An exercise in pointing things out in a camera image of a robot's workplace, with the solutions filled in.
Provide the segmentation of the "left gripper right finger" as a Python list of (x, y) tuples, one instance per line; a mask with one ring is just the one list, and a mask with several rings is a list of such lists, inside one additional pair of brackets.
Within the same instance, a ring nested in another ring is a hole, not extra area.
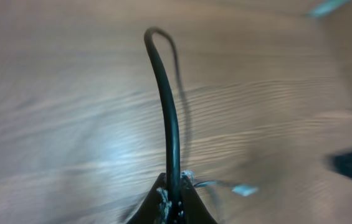
[(185, 175), (181, 177), (181, 196), (185, 224), (217, 224)]

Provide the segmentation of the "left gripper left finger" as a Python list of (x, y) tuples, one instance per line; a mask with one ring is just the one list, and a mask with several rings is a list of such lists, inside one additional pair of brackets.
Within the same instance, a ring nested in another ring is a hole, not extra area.
[(160, 173), (137, 212), (127, 224), (167, 224), (171, 201), (166, 190), (166, 174)]

